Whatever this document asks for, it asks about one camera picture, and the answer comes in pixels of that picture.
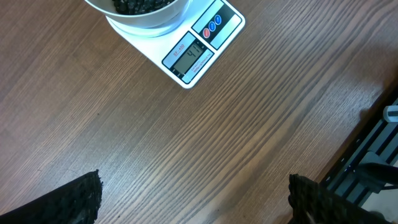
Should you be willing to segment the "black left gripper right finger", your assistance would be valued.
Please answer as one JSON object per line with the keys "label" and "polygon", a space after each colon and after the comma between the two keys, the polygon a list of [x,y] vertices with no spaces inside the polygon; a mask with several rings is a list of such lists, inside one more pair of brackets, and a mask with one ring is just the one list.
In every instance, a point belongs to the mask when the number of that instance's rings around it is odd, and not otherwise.
{"label": "black left gripper right finger", "polygon": [[298,174],[289,175],[291,223],[296,224],[390,224],[379,215],[329,192],[320,184]]}

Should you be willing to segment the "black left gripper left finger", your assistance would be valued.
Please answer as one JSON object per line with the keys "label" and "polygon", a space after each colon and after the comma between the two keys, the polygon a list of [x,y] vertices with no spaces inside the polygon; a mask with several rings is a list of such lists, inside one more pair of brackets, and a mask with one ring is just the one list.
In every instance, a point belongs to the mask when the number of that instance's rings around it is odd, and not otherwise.
{"label": "black left gripper left finger", "polygon": [[1,223],[82,223],[98,218],[103,183],[98,170],[1,215]]}

